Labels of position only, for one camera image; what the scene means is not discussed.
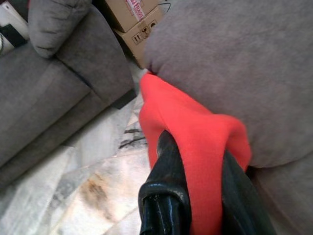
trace black object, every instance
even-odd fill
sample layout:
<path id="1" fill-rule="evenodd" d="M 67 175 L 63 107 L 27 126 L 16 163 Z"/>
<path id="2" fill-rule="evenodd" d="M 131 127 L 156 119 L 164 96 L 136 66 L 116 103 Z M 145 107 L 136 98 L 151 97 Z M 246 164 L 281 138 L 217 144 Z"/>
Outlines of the black object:
<path id="1" fill-rule="evenodd" d="M 11 25 L 0 27 L 0 33 L 14 46 L 19 47 L 27 43 L 23 36 Z"/>
<path id="2" fill-rule="evenodd" d="M 122 109 L 125 105 L 127 105 L 136 97 L 137 97 L 136 91 L 134 89 L 131 89 L 130 91 L 126 92 L 122 97 L 113 102 L 111 106 L 116 109 Z"/>
<path id="3" fill-rule="evenodd" d="M 158 161 L 139 191 L 140 235 L 187 235 L 191 207 L 178 146 L 164 131 L 158 143 Z"/>
<path id="4" fill-rule="evenodd" d="M 226 151 L 222 172 L 223 235 L 275 235 L 259 195 Z"/>
<path id="5" fill-rule="evenodd" d="M 157 152 L 158 160 L 139 191 L 140 235 L 188 235 L 192 218 L 184 168 L 167 131 L 159 138 Z M 276 235 L 256 189 L 227 150 L 222 206 L 223 235 Z"/>

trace sofa cushion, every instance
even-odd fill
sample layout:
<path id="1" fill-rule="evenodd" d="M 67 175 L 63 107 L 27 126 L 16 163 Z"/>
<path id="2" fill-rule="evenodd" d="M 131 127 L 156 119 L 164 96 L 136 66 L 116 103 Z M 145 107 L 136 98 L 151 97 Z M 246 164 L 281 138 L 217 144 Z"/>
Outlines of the sofa cushion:
<path id="1" fill-rule="evenodd" d="M 0 166 L 56 122 L 90 89 L 30 43 L 0 57 Z"/>
<path id="2" fill-rule="evenodd" d="M 78 131 L 106 105 L 90 92 L 23 150 L 0 167 L 0 191 Z"/>
<path id="3" fill-rule="evenodd" d="M 251 165 L 296 161 L 313 151 L 312 7 L 180 0 L 147 39 L 148 69 L 212 112 L 240 119 Z"/>
<path id="4" fill-rule="evenodd" d="M 88 13 L 91 0 L 31 0 L 28 25 L 34 49 L 53 56 Z"/>
<path id="5" fill-rule="evenodd" d="M 252 181 L 278 235 L 313 234 L 313 154 L 286 165 L 256 169 Z"/>

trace printed label on box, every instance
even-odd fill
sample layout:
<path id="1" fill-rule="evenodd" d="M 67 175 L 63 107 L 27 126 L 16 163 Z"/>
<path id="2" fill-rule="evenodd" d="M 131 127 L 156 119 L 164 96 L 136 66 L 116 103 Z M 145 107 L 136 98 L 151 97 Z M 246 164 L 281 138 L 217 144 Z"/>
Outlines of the printed label on box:
<path id="1" fill-rule="evenodd" d="M 140 24 L 138 26 L 138 29 L 140 32 L 136 33 L 134 36 L 132 36 L 132 40 L 135 43 L 135 45 L 138 45 L 141 43 L 144 39 L 147 39 L 149 34 L 151 33 L 152 28 L 157 24 L 156 20 L 153 20 L 148 25 L 146 25 L 145 22 Z"/>
<path id="2" fill-rule="evenodd" d="M 134 15 L 134 13 L 133 13 L 133 11 L 132 11 L 132 9 L 131 9 L 131 6 L 129 5 L 129 3 L 128 3 L 128 1 L 127 0 L 125 0 L 125 4 L 126 4 L 126 6 L 127 6 L 127 9 L 129 10 L 129 12 L 130 12 L 130 14 L 133 16 Z M 144 3 L 143 3 L 143 1 L 142 0 L 140 0 L 140 6 L 141 6 L 141 8 L 143 8 L 144 7 Z"/>
<path id="3" fill-rule="evenodd" d="M 132 10 L 132 13 L 135 15 L 138 21 L 141 21 L 145 17 L 145 13 L 143 12 L 140 0 L 126 0 Z"/>

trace white object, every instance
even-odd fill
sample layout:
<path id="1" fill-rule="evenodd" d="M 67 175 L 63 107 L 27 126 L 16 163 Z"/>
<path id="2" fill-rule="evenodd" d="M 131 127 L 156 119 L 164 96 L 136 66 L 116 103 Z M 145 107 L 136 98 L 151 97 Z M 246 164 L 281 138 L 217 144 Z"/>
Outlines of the white object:
<path id="1" fill-rule="evenodd" d="M 25 40 L 29 39 L 27 22 L 18 14 L 14 7 L 5 1 L 0 5 L 0 26 L 11 24 Z M 0 56 L 14 49 L 14 46 L 5 38 L 0 40 L 0 48 L 4 46 Z"/>

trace sofa armrest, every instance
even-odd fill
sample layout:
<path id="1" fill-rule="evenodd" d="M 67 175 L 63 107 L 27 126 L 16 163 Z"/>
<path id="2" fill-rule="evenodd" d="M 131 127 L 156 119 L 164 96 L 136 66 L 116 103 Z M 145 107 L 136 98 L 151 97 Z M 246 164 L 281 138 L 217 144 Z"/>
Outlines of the sofa armrest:
<path id="1" fill-rule="evenodd" d="M 56 56 L 108 105 L 134 87 L 123 51 L 94 6 Z"/>

